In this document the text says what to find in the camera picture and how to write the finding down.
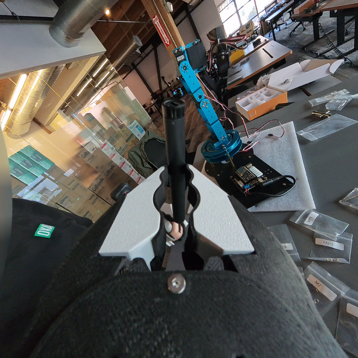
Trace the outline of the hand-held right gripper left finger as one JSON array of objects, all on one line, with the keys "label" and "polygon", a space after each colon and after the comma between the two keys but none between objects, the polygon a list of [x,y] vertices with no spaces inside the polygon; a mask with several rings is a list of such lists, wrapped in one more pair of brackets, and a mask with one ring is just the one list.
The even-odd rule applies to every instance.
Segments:
[{"label": "hand-held right gripper left finger", "polygon": [[168,181],[167,167],[160,167],[125,197],[99,249],[100,256],[142,258],[150,271],[155,257],[163,260],[167,237],[160,209]]}]

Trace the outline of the black screwdriver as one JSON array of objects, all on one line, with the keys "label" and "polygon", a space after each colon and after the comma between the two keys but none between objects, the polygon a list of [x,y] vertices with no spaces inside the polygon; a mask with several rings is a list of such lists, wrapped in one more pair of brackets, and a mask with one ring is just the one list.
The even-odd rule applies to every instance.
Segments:
[{"label": "black screwdriver", "polygon": [[162,105],[162,112],[173,219],[183,224],[186,194],[185,102],[179,99],[167,100]]}]

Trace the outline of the wooden edged desk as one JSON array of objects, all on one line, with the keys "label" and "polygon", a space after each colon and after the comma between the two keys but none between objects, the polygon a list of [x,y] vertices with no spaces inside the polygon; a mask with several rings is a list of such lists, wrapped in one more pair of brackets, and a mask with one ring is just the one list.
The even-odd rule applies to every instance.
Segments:
[{"label": "wooden edged desk", "polygon": [[[344,43],[354,40],[353,49],[342,53],[337,53],[337,59],[347,58],[348,55],[357,51],[358,49],[358,1],[357,0],[334,0],[334,1],[323,1],[323,4],[316,7],[315,9],[308,10],[305,9],[302,12],[293,14],[291,16],[292,20],[297,20],[298,22],[310,21],[313,26],[314,40],[307,43],[302,47],[303,50],[313,43],[317,42],[322,38],[328,39],[328,32],[325,32],[322,27],[320,27],[319,18],[322,16],[323,12],[329,11],[330,18],[336,18],[337,21],[337,44],[329,44],[329,49],[319,53],[318,56],[323,56],[329,51],[339,50],[339,46]],[[348,22],[354,22],[354,35],[351,38],[345,40],[345,25],[346,17],[349,17]]]}]

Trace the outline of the person's left hand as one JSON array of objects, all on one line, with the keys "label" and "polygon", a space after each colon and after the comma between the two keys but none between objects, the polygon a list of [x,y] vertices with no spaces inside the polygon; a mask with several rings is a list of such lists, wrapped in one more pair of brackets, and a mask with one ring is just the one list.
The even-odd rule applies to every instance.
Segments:
[{"label": "person's left hand", "polygon": [[172,238],[173,241],[180,240],[184,235],[184,228],[181,224],[177,222],[170,222],[172,225],[172,229],[169,232],[169,236]]}]

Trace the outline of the stack of cardboard boxes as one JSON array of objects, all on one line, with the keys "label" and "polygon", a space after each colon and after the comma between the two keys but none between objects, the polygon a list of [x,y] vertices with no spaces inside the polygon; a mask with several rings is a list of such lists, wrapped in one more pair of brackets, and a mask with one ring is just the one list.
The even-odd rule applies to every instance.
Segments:
[{"label": "stack of cardboard boxes", "polygon": [[117,184],[144,180],[128,152],[148,132],[163,137],[145,110],[115,116],[107,107],[100,114],[58,114],[48,131],[34,121],[5,127],[12,196],[92,221],[114,203]]}]

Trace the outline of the green jacket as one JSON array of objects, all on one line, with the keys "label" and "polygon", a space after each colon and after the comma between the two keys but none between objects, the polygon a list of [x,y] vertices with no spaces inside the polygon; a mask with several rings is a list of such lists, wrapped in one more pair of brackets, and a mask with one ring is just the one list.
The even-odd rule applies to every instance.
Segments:
[{"label": "green jacket", "polygon": [[142,177],[148,178],[168,164],[165,139],[146,130],[142,139],[128,150],[128,161]]}]

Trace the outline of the white foam sheet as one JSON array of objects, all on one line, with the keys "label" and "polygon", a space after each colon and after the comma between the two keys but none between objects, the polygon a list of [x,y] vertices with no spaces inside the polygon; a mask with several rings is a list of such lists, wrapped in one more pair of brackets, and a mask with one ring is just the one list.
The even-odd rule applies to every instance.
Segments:
[{"label": "white foam sheet", "polygon": [[[254,154],[282,175],[291,175],[296,179],[296,186],[286,195],[270,198],[248,208],[250,212],[296,212],[315,210],[316,206],[311,194],[300,147],[298,144],[293,122],[283,125],[285,135],[282,138],[264,137],[268,132],[275,132],[277,128],[270,128],[258,137],[258,144],[253,147]],[[210,181],[218,186],[215,179]]]}]

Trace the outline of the group of clear plastic bags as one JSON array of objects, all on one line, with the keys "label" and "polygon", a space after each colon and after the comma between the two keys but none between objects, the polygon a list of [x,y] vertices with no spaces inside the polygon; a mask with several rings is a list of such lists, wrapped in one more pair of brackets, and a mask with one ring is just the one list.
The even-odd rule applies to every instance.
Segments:
[{"label": "group of clear plastic bags", "polygon": [[[295,132],[308,126],[322,132],[329,121],[319,125],[310,109],[308,100],[299,101],[270,116],[293,122]],[[313,141],[296,133],[316,209],[259,217],[289,225],[305,284],[338,346],[324,357],[357,357],[357,209],[340,203],[349,194],[348,204],[357,205],[357,99],[338,114],[356,122]]]}]

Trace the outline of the orange box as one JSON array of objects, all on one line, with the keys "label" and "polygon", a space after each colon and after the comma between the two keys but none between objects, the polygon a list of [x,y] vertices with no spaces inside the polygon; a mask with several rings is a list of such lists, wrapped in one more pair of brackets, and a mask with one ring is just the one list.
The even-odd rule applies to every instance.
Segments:
[{"label": "orange box", "polygon": [[238,112],[244,116],[248,121],[252,121],[262,115],[265,115],[266,113],[275,110],[276,106],[278,104],[287,103],[288,99],[284,99],[283,96],[280,96],[279,98],[276,98],[274,100],[269,101],[268,103],[259,105],[258,107],[254,108],[253,110],[246,111],[243,108],[241,108],[236,102],[236,109]]}]

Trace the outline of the red and white sign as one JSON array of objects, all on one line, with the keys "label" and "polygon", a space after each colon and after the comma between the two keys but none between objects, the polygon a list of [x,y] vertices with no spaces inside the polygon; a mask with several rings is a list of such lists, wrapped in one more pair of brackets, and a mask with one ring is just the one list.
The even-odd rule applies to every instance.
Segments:
[{"label": "red and white sign", "polygon": [[153,24],[154,24],[159,36],[161,37],[163,43],[166,45],[166,47],[169,47],[171,45],[170,36],[166,32],[166,30],[163,28],[162,23],[160,22],[158,15],[155,14],[152,17],[151,20],[152,20],[152,22],[153,22]]}]

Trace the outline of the wooden pillar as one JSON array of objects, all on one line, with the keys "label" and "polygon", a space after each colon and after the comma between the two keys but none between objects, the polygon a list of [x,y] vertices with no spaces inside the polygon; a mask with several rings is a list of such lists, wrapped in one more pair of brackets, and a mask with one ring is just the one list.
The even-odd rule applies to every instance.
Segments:
[{"label": "wooden pillar", "polygon": [[176,79],[177,76],[172,61],[172,51],[177,47],[193,42],[200,36],[190,14],[189,6],[184,1],[170,1],[173,5],[179,6],[175,15],[169,13],[166,9],[165,2],[168,1],[144,0],[141,2],[149,16],[150,24],[154,26],[151,19],[157,14],[171,39],[171,45],[166,47],[154,26],[154,35],[148,40],[148,44],[153,50],[140,66],[144,78],[154,91],[160,91],[165,88],[162,77],[166,82],[169,82]]}]

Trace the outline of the white cardboard box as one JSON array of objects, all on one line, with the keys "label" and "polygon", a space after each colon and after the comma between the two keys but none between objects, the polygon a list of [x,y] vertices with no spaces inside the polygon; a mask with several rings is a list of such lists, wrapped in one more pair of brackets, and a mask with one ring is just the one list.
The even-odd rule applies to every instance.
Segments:
[{"label": "white cardboard box", "polygon": [[301,87],[317,79],[334,74],[344,59],[304,60],[271,74],[267,87],[281,92]]}]

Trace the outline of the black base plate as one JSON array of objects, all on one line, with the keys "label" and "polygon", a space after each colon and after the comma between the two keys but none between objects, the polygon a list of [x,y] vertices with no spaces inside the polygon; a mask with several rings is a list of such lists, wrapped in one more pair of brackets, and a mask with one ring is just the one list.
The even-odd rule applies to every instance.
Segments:
[{"label": "black base plate", "polygon": [[[231,162],[227,163],[205,163],[204,174],[207,174],[210,179],[215,179],[222,190],[228,195],[235,197],[247,209],[266,199],[284,194],[293,186],[291,179],[283,177],[282,174],[257,157],[253,149],[245,153],[238,153],[231,160]],[[230,176],[234,174],[236,169],[249,163],[260,170],[267,177],[267,180],[260,186],[256,186],[243,193],[231,181]]]}]

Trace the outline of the ribbed metal duct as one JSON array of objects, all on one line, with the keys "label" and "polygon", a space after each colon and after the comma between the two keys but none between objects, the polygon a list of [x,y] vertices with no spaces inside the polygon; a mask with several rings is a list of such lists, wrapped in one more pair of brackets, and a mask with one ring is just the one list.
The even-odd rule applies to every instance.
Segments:
[{"label": "ribbed metal duct", "polygon": [[55,81],[57,66],[30,72],[5,125],[7,136],[18,139],[30,129],[33,118]]}]

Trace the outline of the large metal duct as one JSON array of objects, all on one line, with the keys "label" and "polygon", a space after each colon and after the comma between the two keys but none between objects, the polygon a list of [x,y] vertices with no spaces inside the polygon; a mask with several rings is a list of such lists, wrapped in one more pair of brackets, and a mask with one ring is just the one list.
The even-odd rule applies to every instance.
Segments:
[{"label": "large metal duct", "polygon": [[49,33],[63,47],[76,47],[84,33],[115,3],[117,0],[67,0],[59,7]]}]

